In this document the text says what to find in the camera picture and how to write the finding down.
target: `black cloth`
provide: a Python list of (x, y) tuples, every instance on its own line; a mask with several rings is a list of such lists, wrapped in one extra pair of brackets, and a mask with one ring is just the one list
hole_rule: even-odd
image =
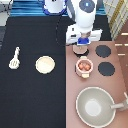
[(110, 62), (101, 62), (98, 70), (103, 76), (112, 76), (115, 73), (115, 67)]
[[(65, 47), (55, 39), (58, 19), (8, 18), (0, 51), (0, 128), (66, 128), (66, 57)], [(66, 30), (65, 22), (61, 25)], [(58, 35), (58, 42), (64, 43), (65, 33)], [(12, 70), (8, 65), (16, 47), (20, 66)], [(51, 73), (36, 70), (41, 56), (54, 59)]]
[(102, 58), (105, 58), (111, 54), (111, 49), (106, 45), (99, 45), (96, 47), (96, 54)]

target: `stove burner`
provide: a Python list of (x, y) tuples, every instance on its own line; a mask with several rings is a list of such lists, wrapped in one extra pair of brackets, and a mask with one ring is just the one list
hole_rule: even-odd
[(99, 45), (96, 47), (96, 54), (100, 57), (108, 57), (111, 54), (111, 49), (106, 45)]
[(112, 76), (115, 72), (114, 66), (109, 62), (101, 62), (98, 66), (98, 70), (103, 76)]

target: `table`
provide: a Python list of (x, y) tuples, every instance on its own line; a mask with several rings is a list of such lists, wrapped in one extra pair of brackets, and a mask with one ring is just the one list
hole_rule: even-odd
[[(66, 127), (66, 55), (65, 47), (55, 40), (58, 18), (7, 20), (0, 50), (0, 128)], [(9, 62), (16, 47), (20, 48), (20, 66), (12, 70)], [(41, 56), (54, 59), (50, 74), (36, 70), (36, 60)]]
[[(97, 56), (95, 49), (98, 45), (107, 45), (111, 48), (111, 55), (106, 58)], [(66, 128), (90, 128), (84, 124), (78, 117), (75, 102), (77, 95), (86, 87), (100, 87), (106, 90), (113, 97), (115, 103), (125, 100), (126, 92), (124, 79), (117, 55), (114, 41), (92, 42), (89, 46), (88, 59), (92, 60), (94, 69), (90, 77), (86, 80), (75, 73), (75, 64), (79, 59), (72, 50), (72, 46), (66, 47)], [(115, 67), (115, 73), (112, 76), (102, 76), (98, 72), (100, 62), (111, 62)], [(106, 128), (127, 128), (128, 110), (116, 112), (113, 122)]]

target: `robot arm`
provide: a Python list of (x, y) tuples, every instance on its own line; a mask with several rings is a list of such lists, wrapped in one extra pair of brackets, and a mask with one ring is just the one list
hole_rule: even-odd
[(67, 44), (77, 42), (77, 45), (81, 45), (80, 42), (78, 42), (81, 37), (88, 38), (88, 44), (90, 44), (91, 41), (100, 40), (102, 30), (92, 31), (96, 15), (96, 5), (97, 0), (67, 1), (67, 13), (69, 17), (76, 22), (76, 24), (68, 26), (66, 33)]
[(48, 15), (63, 14), (67, 7), (68, 16), (75, 24), (68, 26), (66, 43), (90, 44), (91, 41), (99, 41), (102, 33), (101, 29), (92, 31), (97, 1), (102, 0), (45, 0), (44, 13)]

